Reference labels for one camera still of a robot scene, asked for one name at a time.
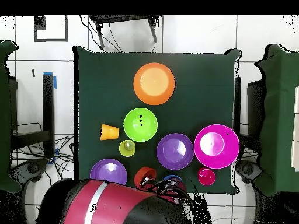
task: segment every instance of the tabletop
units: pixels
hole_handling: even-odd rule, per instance
[[[182,133],[194,142],[196,135],[210,124],[232,127],[234,102],[234,64],[240,56],[237,49],[226,54],[169,54],[149,52],[90,52],[75,47],[78,58],[79,152],[78,178],[87,179],[92,166],[104,158],[120,161],[127,170],[127,186],[135,187],[133,179],[143,166],[157,171],[157,180],[175,174],[181,177],[189,193],[235,194],[231,184],[231,166],[214,170],[216,181],[201,185],[197,172],[203,165],[194,156],[190,165],[171,171],[158,161],[158,142],[170,133]],[[145,64],[166,65],[174,74],[176,87],[164,104],[150,106],[134,93],[135,73]],[[158,130],[147,142],[136,142],[131,157],[119,153],[120,142],[129,139],[123,121],[134,108],[151,110],[158,120]],[[100,141],[101,124],[120,128],[118,139]]]

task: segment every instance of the green bowl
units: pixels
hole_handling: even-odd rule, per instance
[[[155,114],[146,108],[135,108],[124,118],[124,132],[136,142],[150,140],[158,129]]]

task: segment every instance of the purple bowl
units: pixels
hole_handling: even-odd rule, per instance
[[[179,133],[169,134],[157,146],[157,158],[161,165],[170,170],[188,166],[194,156],[191,140]]]
[[[118,160],[103,159],[91,168],[90,179],[125,185],[128,179],[127,170]]]

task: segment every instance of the bowl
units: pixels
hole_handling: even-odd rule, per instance
[[[135,142],[150,140],[158,129],[155,114],[146,108],[135,108],[124,118],[124,132]]]
[[[103,159],[92,167],[89,177],[92,180],[106,180],[125,185],[127,170],[118,160]]]
[[[163,137],[157,146],[160,164],[169,170],[180,170],[190,164],[194,156],[191,140],[180,133]]]
[[[197,134],[194,152],[205,167],[222,169],[231,165],[237,158],[239,139],[236,133],[225,125],[209,125]]]
[[[211,169],[202,167],[199,169],[199,182],[204,186],[211,186],[216,180],[216,175]]]
[[[149,105],[168,101],[175,90],[175,77],[171,70],[157,62],[143,65],[135,74],[134,91],[137,97]]]

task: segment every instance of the orange bowl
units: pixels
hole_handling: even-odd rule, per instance
[[[174,90],[175,77],[163,64],[145,64],[135,74],[134,91],[145,104],[163,104],[172,96]]]

